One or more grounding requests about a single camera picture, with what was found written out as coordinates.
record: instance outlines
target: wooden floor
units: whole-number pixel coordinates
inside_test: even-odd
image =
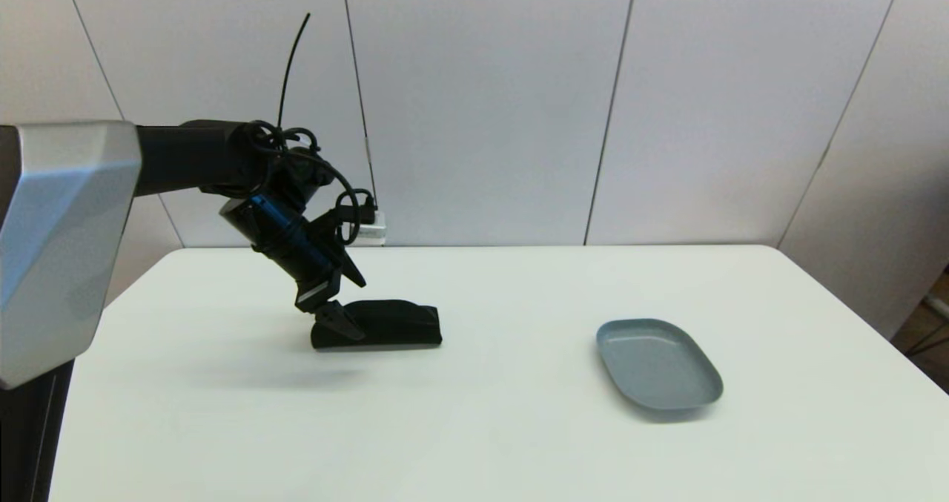
[[[949,274],[943,274],[942,278],[939,278],[932,292],[945,302],[949,302]],[[893,337],[893,346],[901,352],[906,352],[916,344],[916,341],[921,340],[939,326],[942,326],[942,329],[936,335],[929,337],[925,344],[949,337],[949,323],[936,315],[927,305],[921,303]],[[916,354],[910,357],[910,360],[919,367],[919,370],[924,371],[926,376],[935,381],[936,385],[942,387],[943,391],[949,393],[949,343],[943,343],[921,354]]]

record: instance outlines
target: gray tray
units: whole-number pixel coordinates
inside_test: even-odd
[[[721,396],[712,361],[688,333],[665,320],[613,320],[600,326],[596,340],[613,383],[638,404],[681,410]]]

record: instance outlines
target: black object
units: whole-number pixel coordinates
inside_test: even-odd
[[[441,344],[438,310],[434,307],[406,300],[360,300],[347,303],[343,310],[365,336],[353,339],[318,322],[309,333],[313,348]]]
[[[3,502],[45,502],[50,498],[72,364],[69,361],[16,389],[0,391]]]

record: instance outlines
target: black cable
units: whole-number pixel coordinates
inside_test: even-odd
[[[372,199],[372,194],[370,194],[370,192],[365,188],[354,190],[352,185],[349,184],[349,180],[347,180],[346,177],[341,174],[341,172],[337,171],[333,165],[330,165],[329,161],[319,157],[318,151],[320,151],[320,146],[317,143],[316,134],[312,133],[312,131],[305,128],[289,128],[287,130],[281,128],[282,118],[284,118],[284,100],[287,97],[287,83],[289,76],[291,75],[291,66],[294,63],[294,55],[296,55],[297,45],[300,43],[302,32],[304,32],[306,22],[308,22],[310,15],[310,13],[306,13],[306,16],[304,16],[304,19],[302,19],[302,24],[300,24],[300,29],[297,32],[297,36],[294,40],[294,48],[291,49],[291,55],[289,56],[289,59],[287,59],[287,70],[284,72],[284,84],[282,84],[280,91],[280,108],[277,111],[277,125],[274,126],[270,122],[265,122],[263,120],[254,120],[248,122],[244,127],[244,133],[247,134],[251,147],[254,148],[257,153],[260,153],[268,158],[267,165],[265,165],[264,177],[259,183],[250,188],[250,190],[242,190],[241,188],[232,188],[226,187],[226,185],[218,185],[214,188],[214,192],[226,196],[227,198],[250,198],[254,194],[257,194],[257,192],[263,190],[264,187],[267,187],[267,184],[270,183],[271,175],[274,173],[275,165],[282,158],[296,157],[299,159],[304,159],[311,162],[313,165],[319,165],[319,167],[322,167],[323,170],[329,171],[330,174],[333,174],[336,179],[340,181],[340,183],[343,185],[343,188],[345,188],[345,191],[343,191],[343,193],[336,198],[336,207],[342,205],[343,197],[348,196],[350,202],[352,202],[354,211],[356,211],[356,215],[355,218],[353,218],[352,226],[349,228],[349,235],[346,238],[343,238],[343,225],[341,223],[336,227],[336,238],[343,245],[351,245],[359,236],[360,226],[362,226],[359,215],[359,197],[357,194],[365,194],[370,199]],[[309,153],[293,151],[287,145],[287,141],[295,141],[302,144],[301,136],[306,137],[306,139],[309,141]]]
[[[284,86],[280,90],[280,109],[277,111],[277,127],[280,127],[284,123],[284,98],[287,97],[287,80],[291,76],[291,65],[294,63],[294,54],[296,53],[297,44],[300,43],[300,38],[302,36],[302,30],[306,27],[306,22],[309,22],[309,13],[306,13],[306,16],[302,18],[302,24],[300,24],[300,31],[297,32],[297,38],[294,40],[294,48],[291,48],[291,57],[287,59],[287,72],[284,72]]]
[[[352,185],[349,185],[349,180],[347,180],[346,177],[343,176],[342,172],[337,171],[336,167],[333,167],[333,165],[330,165],[328,162],[326,162],[325,160],[319,157],[314,157],[307,153],[300,153],[299,151],[293,151],[293,150],[288,151],[287,155],[289,155],[290,157],[306,159],[313,164],[321,165],[321,167],[332,172],[332,174],[336,177],[336,179],[338,179],[340,183],[343,184],[343,187],[346,189],[346,191],[341,196],[343,195],[349,196],[349,201],[352,202],[353,209],[354,211],[357,212],[357,214],[354,215],[355,218],[353,218],[352,226],[350,226],[349,228],[349,235],[345,239],[343,239],[343,226],[339,225],[338,228],[336,228],[336,238],[340,239],[340,242],[343,245],[353,244],[353,242],[356,241],[356,238],[359,237],[360,226],[362,226],[363,223],[360,221],[360,218],[359,218],[359,198],[356,196],[356,191],[352,188]],[[339,202],[341,202],[341,200],[337,198],[337,205],[339,204]]]

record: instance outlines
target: panel seam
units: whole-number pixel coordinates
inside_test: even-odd
[[[106,76],[105,67],[102,67],[102,60],[99,59],[99,52],[97,52],[95,44],[92,43],[92,36],[89,36],[88,28],[85,27],[85,20],[82,18],[82,13],[79,11],[79,3],[77,3],[76,0],[71,1],[73,9],[76,11],[76,16],[79,18],[79,23],[82,26],[82,32],[85,33],[85,40],[89,43],[89,48],[92,50],[92,56],[95,57],[96,64],[99,66],[99,73],[102,74],[102,79],[105,80],[105,87],[109,90],[109,96],[112,96],[112,103],[115,104],[116,110],[119,112],[119,118],[125,120],[125,113],[122,111],[122,106],[119,106],[119,100],[116,98],[115,91],[112,90],[112,84],[109,83],[109,76]],[[165,211],[165,216],[168,217],[168,224],[172,225],[172,231],[175,231],[175,237],[177,238],[177,242],[179,242],[179,246],[184,248],[184,242],[181,240],[181,234],[179,233],[179,229],[177,229],[177,225],[175,225],[175,221],[172,220],[172,214],[170,214],[168,211],[168,205],[165,204],[165,199],[161,194],[157,196],[159,196],[159,202],[162,204],[162,209]]]
[[[874,50],[877,49],[877,43],[880,42],[880,35],[884,32],[884,26],[887,25],[887,20],[889,19],[890,10],[893,8],[893,2],[896,0],[890,0],[887,5],[887,12],[884,13],[884,18],[880,22],[880,27],[877,29],[877,35],[873,38],[873,43],[870,44],[870,50],[867,53],[867,59],[864,60],[864,66],[860,69],[860,73],[857,76],[857,80],[853,84],[853,89],[850,91],[850,96],[847,98],[847,103],[844,104],[844,110],[840,113],[840,118],[837,119],[837,125],[834,126],[833,132],[830,134],[830,139],[827,140],[827,146],[824,147],[823,153],[821,153],[821,158],[817,162],[817,167],[814,168],[814,172],[811,172],[810,180],[807,181],[806,187],[804,187],[804,192],[801,194],[801,199],[798,200],[797,206],[794,208],[794,212],[790,215],[790,220],[787,221],[787,226],[784,228],[784,232],[781,234],[781,238],[778,239],[776,248],[780,248],[784,244],[784,240],[787,238],[787,233],[790,232],[790,226],[794,224],[794,219],[797,218],[797,213],[801,210],[801,205],[804,204],[804,199],[807,198],[807,192],[810,191],[811,185],[814,184],[814,180],[817,179],[817,173],[821,170],[821,167],[824,165],[824,160],[827,159],[827,154],[830,153],[830,146],[833,144],[834,138],[837,137],[837,131],[840,131],[841,123],[844,122],[844,118],[847,117],[847,111],[850,109],[850,103],[853,101],[855,94],[857,94],[857,89],[860,87],[860,82],[864,78],[864,73],[867,72],[867,66],[870,64],[870,60],[873,57]]]
[[[376,173],[372,170],[372,151],[369,148],[369,129],[366,127],[366,107],[363,104],[363,84],[359,77],[359,63],[356,60],[356,39],[353,38],[353,22],[349,15],[349,0],[343,0],[346,9],[346,27],[349,29],[349,50],[353,56],[353,71],[356,73],[356,93],[359,96],[359,111],[363,118],[363,139],[366,147],[366,161],[369,164],[369,181],[372,184],[372,195],[379,207],[379,194],[376,192]]]
[[[603,172],[603,159],[604,155],[606,155],[606,140],[609,136],[609,125],[613,120],[613,106],[616,103],[616,90],[619,89],[620,86],[620,70],[623,69],[623,57],[626,53],[626,38],[629,36],[629,25],[633,16],[633,2],[634,0],[629,0],[629,5],[626,9],[626,24],[623,28],[623,38],[620,41],[620,56],[616,62],[616,74],[613,77],[613,92],[610,93],[609,96],[609,109],[606,112],[606,127],[603,131],[603,144],[600,146],[600,160],[597,163],[596,179],[593,181],[593,195],[590,197],[589,213],[586,215],[586,230],[583,233],[584,246],[589,244],[590,225],[593,224],[593,208],[596,206],[596,194],[600,188],[600,174]]]

